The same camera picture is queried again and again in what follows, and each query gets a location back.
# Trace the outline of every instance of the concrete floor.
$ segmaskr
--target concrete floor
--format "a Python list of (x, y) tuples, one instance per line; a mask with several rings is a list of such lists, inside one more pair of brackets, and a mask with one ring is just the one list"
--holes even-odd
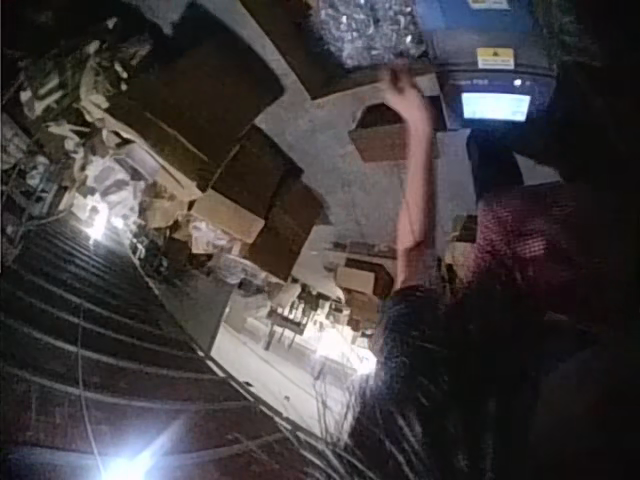
[[(189, 0), (130, 0), (167, 32)], [(279, 76), (286, 93), (260, 115), (262, 127), (304, 169), (304, 180), (320, 193), (339, 241), (393, 244), (405, 170), (398, 164), (366, 165), (353, 147), (348, 131), (360, 112), (379, 103), (376, 85), (311, 101), (276, 48), (238, 0), (201, 0), (251, 45)], [(438, 93), (435, 77), (425, 78), (425, 94)], [(464, 148), (467, 131), (438, 134), (438, 246), (442, 248), (453, 217), (471, 213), (475, 202)], [(523, 160), (527, 183), (556, 178)]]

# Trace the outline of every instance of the dark hair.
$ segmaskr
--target dark hair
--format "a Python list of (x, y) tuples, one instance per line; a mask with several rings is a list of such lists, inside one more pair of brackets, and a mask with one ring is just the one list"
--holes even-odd
[[(426, 289), (393, 295), (383, 315), (379, 371), (359, 392), (359, 408), (346, 437), (314, 452), (318, 476), (567, 479), (594, 478), (589, 473), (606, 475), (621, 468), (619, 455), (614, 461), (608, 446), (598, 450), (601, 468), (591, 467), (591, 472), (584, 468), (586, 459), (565, 455), (573, 464), (558, 463), (558, 458), (547, 462), (549, 455), (541, 452), (545, 438), (555, 432), (544, 423), (555, 418), (557, 399), (552, 394), (541, 403), (540, 385), (559, 366), (576, 368), (578, 362), (588, 373), (594, 368), (589, 362), (595, 361), (626, 365), (624, 381), (638, 386), (637, 379), (629, 378), (640, 371), (640, 363), (631, 362), (634, 367), (629, 368), (628, 357), (613, 363), (610, 358), (596, 360), (593, 349), (599, 347), (592, 332), (542, 321), (534, 306), (515, 291), (496, 288), (498, 284), (505, 285), (487, 281), (445, 309)], [(639, 400), (638, 391), (625, 401)], [(608, 394), (598, 398), (605, 397), (608, 402)], [(597, 427), (589, 435), (596, 442), (605, 438)]]

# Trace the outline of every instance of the cable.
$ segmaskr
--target cable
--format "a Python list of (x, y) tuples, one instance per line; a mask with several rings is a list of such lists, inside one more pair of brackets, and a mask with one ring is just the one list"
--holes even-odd
[[(80, 307), (80, 319), (82, 320), (82, 313), (84, 312), (84, 308)], [(100, 474), (104, 477), (104, 467), (102, 466), (102, 460), (100, 460), (100, 454), (98, 454), (98, 447), (96, 445), (96, 441), (93, 438), (93, 430), (91, 429), (91, 422), (89, 422), (89, 412), (87, 410), (87, 402), (84, 398), (84, 384), (82, 382), (82, 323), (78, 323), (78, 388), (80, 389), (80, 403), (82, 405), (82, 416), (84, 417), (84, 424), (87, 427), (87, 435), (89, 436), (89, 441), (91, 442), (91, 448), (93, 449), (93, 454), (96, 457), (96, 461), (98, 462), (98, 468), (100, 469)]]

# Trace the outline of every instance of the brown cardboard box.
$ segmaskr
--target brown cardboard box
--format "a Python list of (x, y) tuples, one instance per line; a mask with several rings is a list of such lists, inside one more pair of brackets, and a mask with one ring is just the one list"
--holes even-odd
[[(134, 79), (127, 92), (110, 99), (109, 113), (201, 191), (242, 132), (283, 92), (260, 57), (237, 43), (234, 39), (230, 48), (224, 42), (205, 42), (153, 74)], [(266, 77), (257, 77), (258, 70)]]
[(391, 290), (393, 289), (393, 276), (384, 265), (366, 260), (347, 258), (343, 268), (357, 270), (362, 273), (366, 272), (373, 275), (371, 291), (367, 291), (366, 293), (370, 293), (380, 299), (386, 298), (391, 294)]
[(255, 241), (265, 224), (262, 218), (245, 210), (215, 190), (209, 190), (196, 200), (191, 208), (191, 213), (245, 243)]
[(285, 177), (302, 170), (260, 128), (252, 125), (216, 175), (210, 188), (265, 218)]
[(322, 211), (313, 190), (301, 180), (288, 181), (278, 191), (264, 228), (243, 256), (286, 282)]
[(380, 302), (376, 297), (348, 289), (345, 289), (344, 296), (345, 303), (351, 308), (347, 325), (354, 331), (374, 328), (377, 325)]

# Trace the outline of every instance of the cardboard box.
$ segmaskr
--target cardboard box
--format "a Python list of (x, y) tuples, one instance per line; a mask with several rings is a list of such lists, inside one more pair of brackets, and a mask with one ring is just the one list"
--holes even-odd
[(278, 144), (252, 125), (209, 188), (265, 218), (282, 182), (301, 174), (302, 169)]
[(336, 272), (336, 285), (340, 288), (373, 295), (375, 283), (376, 276), (373, 272), (349, 267), (338, 267)]
[(246, 243), (254, 242), (265, 225), (262, 218), (214, 190), (196, 200), (191, 213)]
[(282, 281), (287, 281), (323, 205), (301, 180), (286, 182), (278, 191), (264, 228), (243, 256)]
[(216, 25), (211, 39), (109, 100), (111, 115), (203, 192), (242, 133), (283, 93), (264, 61), (227, 30)]

